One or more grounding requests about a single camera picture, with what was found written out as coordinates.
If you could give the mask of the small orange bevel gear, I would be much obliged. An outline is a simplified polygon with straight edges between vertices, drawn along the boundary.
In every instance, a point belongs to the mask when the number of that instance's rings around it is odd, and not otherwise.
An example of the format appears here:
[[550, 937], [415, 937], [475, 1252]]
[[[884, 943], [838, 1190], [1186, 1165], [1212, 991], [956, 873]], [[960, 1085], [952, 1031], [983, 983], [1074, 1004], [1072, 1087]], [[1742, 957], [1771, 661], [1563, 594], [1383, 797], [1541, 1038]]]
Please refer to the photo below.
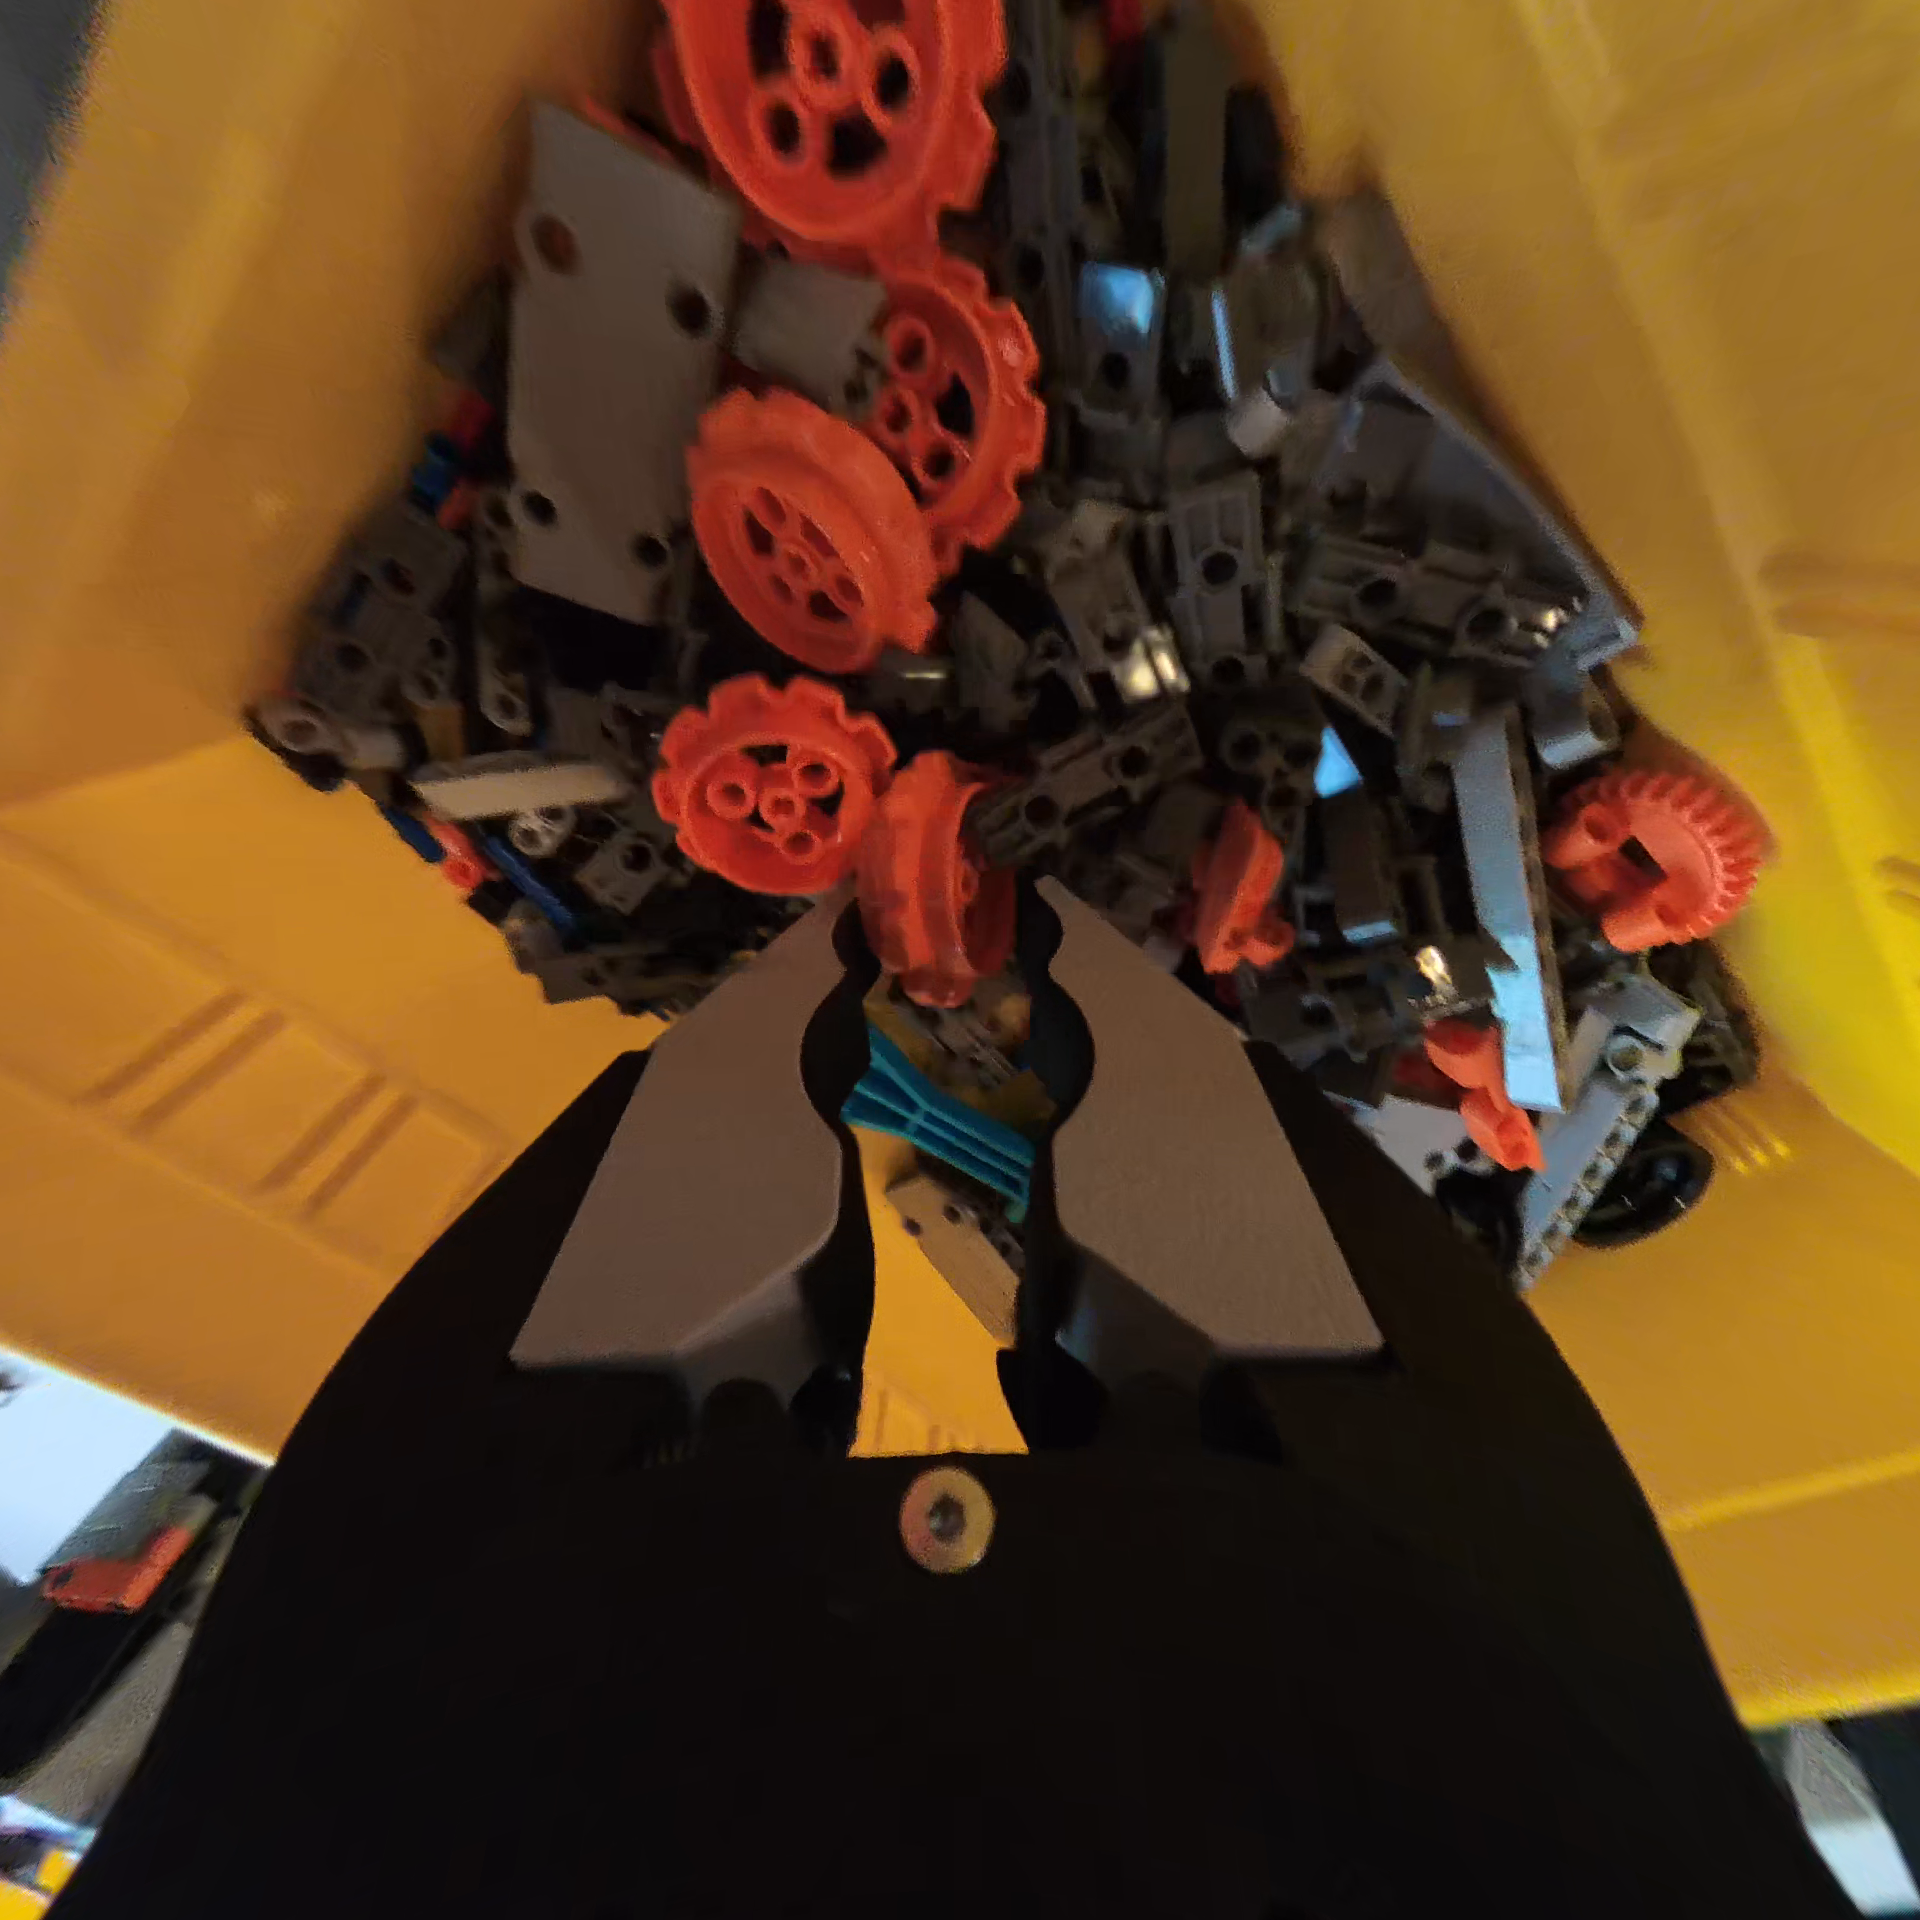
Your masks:
[[1748, 906], [1769, 838], [1719, 783], [1613, 768], [1577, 787], [1541, 841], [1559, 892], [1620, 952], [1711, 940]]

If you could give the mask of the orange toy gear wheel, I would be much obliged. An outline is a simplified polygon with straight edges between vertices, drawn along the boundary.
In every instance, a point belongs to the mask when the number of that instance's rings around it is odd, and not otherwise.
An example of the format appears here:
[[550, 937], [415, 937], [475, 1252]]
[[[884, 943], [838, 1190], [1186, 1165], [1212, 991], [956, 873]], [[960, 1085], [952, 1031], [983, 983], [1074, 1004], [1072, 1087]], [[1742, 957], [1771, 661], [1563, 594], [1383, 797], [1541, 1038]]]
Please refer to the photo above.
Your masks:
[[673, 127], [790, 257], [892, 275], [941, 253], [996, 158], [998, 3], [668, 3]]
[[653, 800], [681, 852], [764, 899], [816, 899], [853, 874], [901, 753], [830, 685], [735, 677], [662, 733]]
[[1016, 877], [990, 862], [968, 826], [1002, 784], [949, 750], [916, 755], [877, 802], [856, 860], [863, 933], [901, 992], [928, 1011], [965, 1006], [1007, 966]]
[[732, 390], [699, 421], [685, 471], [707, 571], [766, 644], [833, 679], [935, 650], [928, 521], [853, 422], [794, 393]]
[[913, 261], [880, 286], [863, 428], [906, 483], [949, 579], [1008, 534], [1043, 467], [1043, 357], [1021, 307], [967, 258]]

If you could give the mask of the black toy wheel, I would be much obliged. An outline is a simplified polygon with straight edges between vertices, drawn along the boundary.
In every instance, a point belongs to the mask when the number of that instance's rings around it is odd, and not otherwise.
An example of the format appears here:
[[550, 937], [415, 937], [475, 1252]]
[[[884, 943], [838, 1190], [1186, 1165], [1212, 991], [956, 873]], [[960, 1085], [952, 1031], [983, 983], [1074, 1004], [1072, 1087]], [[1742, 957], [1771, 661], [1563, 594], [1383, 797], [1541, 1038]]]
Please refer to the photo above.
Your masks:
[[1575, 1231], [1595, 1252], [1647, 1242], [1693, 1214], [1716, 1179], [1716, 1156], [1670, 1119], [1655, 1116]]

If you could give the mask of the yellow storage bin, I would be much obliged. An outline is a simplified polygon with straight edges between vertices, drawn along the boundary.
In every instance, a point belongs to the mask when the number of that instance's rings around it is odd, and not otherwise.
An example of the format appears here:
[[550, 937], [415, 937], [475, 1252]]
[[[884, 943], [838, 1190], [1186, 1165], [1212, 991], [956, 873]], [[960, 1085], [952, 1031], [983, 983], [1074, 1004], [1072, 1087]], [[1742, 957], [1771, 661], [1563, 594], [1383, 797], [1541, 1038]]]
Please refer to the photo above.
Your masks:
[[[1753, 1723], [1916, 1701], [1916, 4], [1240, 4], [1311, 194], [1393, 202], [1775, 856], [1759, 1083], [1535, 1301]], [[4, 1344], [274, 1453], [647, 1036], [241, 729], [405, 483], [533, 95], [647, 4], [114, 4], [4, 315]]]

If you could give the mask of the pile of toy building parts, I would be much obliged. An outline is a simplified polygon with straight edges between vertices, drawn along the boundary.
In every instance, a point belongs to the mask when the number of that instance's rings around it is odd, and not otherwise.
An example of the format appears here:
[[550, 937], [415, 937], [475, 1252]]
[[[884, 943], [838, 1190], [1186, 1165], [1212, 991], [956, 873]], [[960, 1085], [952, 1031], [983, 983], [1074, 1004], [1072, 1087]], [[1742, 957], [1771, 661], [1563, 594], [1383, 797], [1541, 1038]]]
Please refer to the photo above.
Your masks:
[[[713, 408], [785, 390], [863, 428], [884, 276], [789, 254], [675, 128], [650, 4], [642, 111], [560, 107], [732, 198], [741, 253]], [[1569, 1025], [1557, 1115], [1507, 1090], [1493, 943], [1451, 760], [1516, 707], [1538, 837], [1623, 753], [1617, 661], [1572, 658], [1554, 589], [1432, 542], [1332, 523], [1312, 478], [1383, 351], [1358, 236], [1290, 189], [1268, 93], [1204, 4], [1002, 4], [1008, 59], [976, 206], [938, 254], [979, 267], [1040, 354], [1040, 468], [1021, 517], [938, 579], [926, 656], [805, 668], [708, 575], [689, 526], [653, 625], [516, 581], [509, 451], [516, 263], [432, 353], [449, 408], [302, 614], [248, 734], [306, 787], [361, 791], [550, 1004], [690, 1013], [816, 896], [699, 869], [655, 802], [661, 740], [737, 677], [807, 677], [899, 758], [983, 766], [990, 865], [1059, 878], [1149, 959], [1345, 1109], [1518, 1289], [1569, 1248], [1647, 1124], [1759, 1076], [1716, 937], [1620, 952], [1548, 870]], [[856, 896], [856, 865], [837, 887]], [[1022, 1068], [1012, 955], [956, 1011], [880, 1031], [941, 1090]]]

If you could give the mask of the curved grey toy panel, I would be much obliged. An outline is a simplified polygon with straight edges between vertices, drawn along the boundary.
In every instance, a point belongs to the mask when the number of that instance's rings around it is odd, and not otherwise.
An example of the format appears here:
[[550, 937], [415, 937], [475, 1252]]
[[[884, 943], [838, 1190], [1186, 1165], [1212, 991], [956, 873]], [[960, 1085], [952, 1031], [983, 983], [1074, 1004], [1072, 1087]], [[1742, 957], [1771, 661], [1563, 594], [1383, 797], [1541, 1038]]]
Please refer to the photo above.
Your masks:
[[1642, 638], [1639, 605], [1553, 489], [1383, 348], [1340, 399], [1311, 496], [1358, 537], [1477, 555], [1554, 591], [1582, 666], [1619, 661]]

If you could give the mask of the grey toy plate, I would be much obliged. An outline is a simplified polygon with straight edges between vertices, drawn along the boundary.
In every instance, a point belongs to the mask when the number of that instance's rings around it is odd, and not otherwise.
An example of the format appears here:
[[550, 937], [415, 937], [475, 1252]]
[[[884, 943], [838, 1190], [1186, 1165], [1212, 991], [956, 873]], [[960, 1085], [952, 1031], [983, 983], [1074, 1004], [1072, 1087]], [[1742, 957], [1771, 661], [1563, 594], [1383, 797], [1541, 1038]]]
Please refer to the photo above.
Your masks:
[[515, 243], [516, 581], [655, 625], [690, 526], [686, 451], [717, 395], [743, 211], [673, 156], [539, 100]]

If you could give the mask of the long grey toy beam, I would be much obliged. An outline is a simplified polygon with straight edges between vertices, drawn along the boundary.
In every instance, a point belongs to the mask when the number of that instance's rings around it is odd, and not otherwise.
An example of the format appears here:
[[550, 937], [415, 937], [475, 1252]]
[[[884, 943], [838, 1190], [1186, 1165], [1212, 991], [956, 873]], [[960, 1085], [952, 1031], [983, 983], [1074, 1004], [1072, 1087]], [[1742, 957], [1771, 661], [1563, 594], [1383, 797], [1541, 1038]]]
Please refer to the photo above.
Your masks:
[[1477, 712], [1453, 748], [1451, 776], [1477, 923], [1497, 951], [1505, 1089], [1526, 1110], [1559, 1115], [1570, 1094], [1570, 1026], [1520, 709]]

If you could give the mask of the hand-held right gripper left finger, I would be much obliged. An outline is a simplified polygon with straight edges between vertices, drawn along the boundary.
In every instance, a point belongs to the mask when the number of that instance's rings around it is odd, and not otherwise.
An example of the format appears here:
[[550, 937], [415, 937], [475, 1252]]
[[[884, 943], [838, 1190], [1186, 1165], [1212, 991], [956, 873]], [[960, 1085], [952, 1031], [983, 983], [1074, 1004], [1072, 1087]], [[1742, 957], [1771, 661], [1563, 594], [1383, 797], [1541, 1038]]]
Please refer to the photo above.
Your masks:
[[805, 1446], [853, 1446], [877, 1251], [847, 1109], [877, 978], [842, 884], [662, 1032], [515, 1338], [516, 1375], [630, 1389], [658, 1435], [752, 1393]]

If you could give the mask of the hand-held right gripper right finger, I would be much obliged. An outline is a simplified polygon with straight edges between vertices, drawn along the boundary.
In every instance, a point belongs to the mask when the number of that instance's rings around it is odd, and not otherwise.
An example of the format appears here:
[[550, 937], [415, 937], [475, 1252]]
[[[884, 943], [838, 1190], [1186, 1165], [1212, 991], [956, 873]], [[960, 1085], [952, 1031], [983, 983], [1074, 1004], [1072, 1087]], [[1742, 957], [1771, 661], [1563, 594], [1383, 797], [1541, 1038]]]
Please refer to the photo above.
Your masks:
[[1236, 1026], [1059, 877], [1022, 889], [1031, 1057], [1055, 1102], [1002, 1389], [1029, 1445], [1087, 1445], [1136, 1382], [1209, 1401], [1369, 1365], [1381, 1324]]

